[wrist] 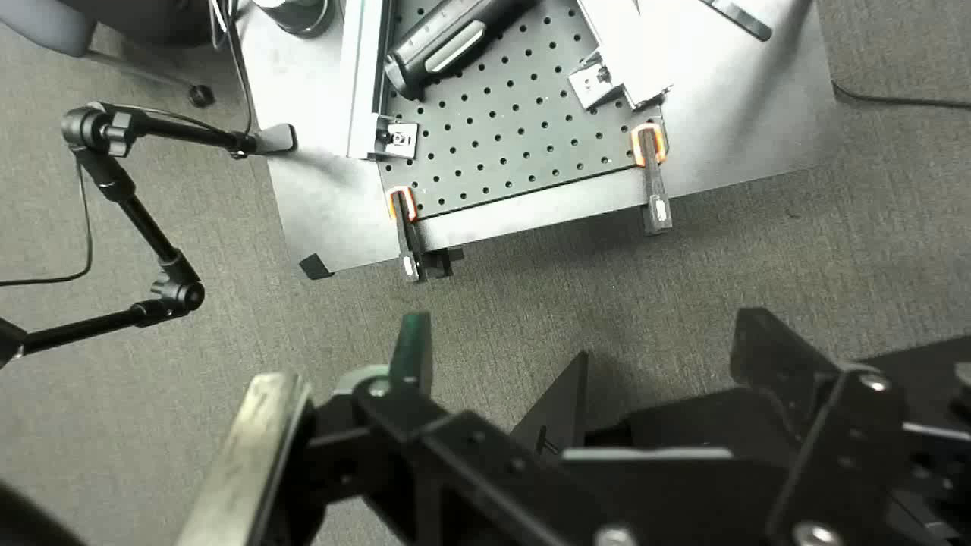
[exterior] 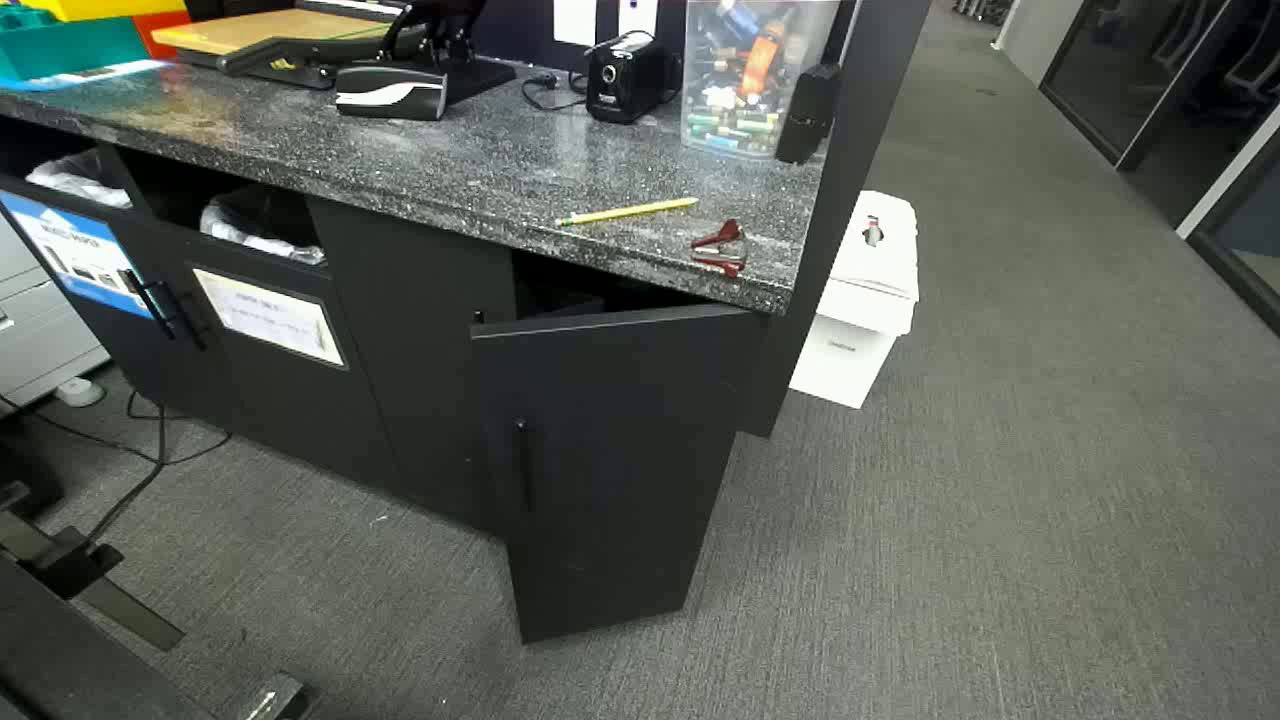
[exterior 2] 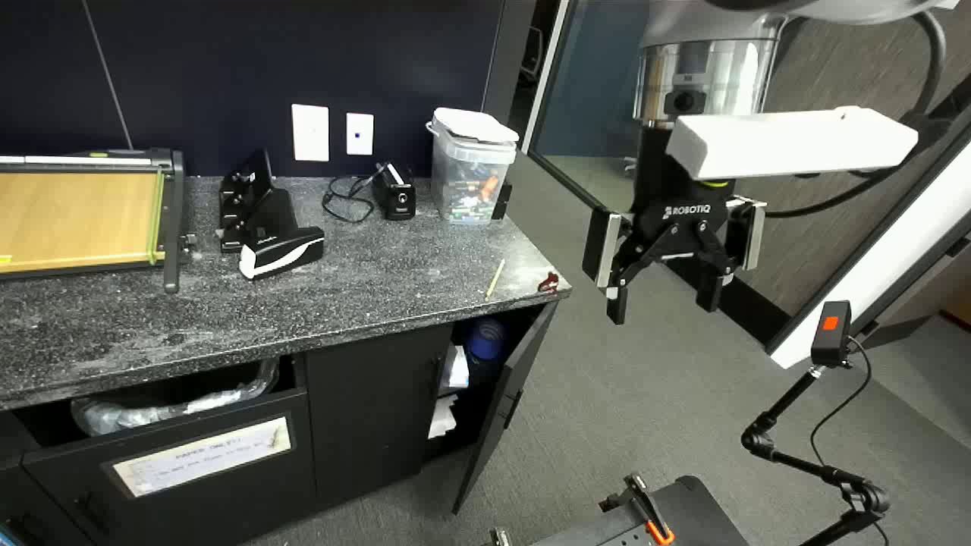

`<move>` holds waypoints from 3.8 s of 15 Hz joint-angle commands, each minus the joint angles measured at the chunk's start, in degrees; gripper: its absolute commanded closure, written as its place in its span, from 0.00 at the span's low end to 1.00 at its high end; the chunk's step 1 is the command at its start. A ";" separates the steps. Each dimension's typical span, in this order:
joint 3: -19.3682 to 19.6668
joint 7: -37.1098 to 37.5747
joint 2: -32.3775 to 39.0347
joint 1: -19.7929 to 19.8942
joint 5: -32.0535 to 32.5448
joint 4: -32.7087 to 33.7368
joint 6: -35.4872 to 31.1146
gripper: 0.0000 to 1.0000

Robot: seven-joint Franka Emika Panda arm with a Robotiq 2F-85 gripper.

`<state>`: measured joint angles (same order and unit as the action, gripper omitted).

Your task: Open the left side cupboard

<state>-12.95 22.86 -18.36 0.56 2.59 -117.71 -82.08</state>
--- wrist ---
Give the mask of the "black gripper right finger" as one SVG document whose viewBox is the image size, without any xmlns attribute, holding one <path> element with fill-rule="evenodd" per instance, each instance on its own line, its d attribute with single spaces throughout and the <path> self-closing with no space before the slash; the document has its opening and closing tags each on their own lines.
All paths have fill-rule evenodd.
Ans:
<svg viewBox="0 0 971 546">
<path fill-rule="evenodd" d="M 968 340 L 838 362 L 736 313 L 731 377 L 791 443 L 767 533 L 788 546 L 971 546 Z"/>
</svg>

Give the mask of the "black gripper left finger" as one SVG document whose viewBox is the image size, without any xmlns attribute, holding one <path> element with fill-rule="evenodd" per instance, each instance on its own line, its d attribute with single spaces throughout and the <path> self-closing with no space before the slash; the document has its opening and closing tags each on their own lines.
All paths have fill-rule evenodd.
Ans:
<svg viewBox="0 0 971 546">
<path fill-rule="evenodd" d="M 407 546 L 523 546 L 527 458 L 430 399 L 430 349 L 430 316 L 407 313 L 390 362 L 347 373 L 325 402 L 299 377 L 255 377 L 175 546 L 308 546 L 343 501 Z"/>
</svg>

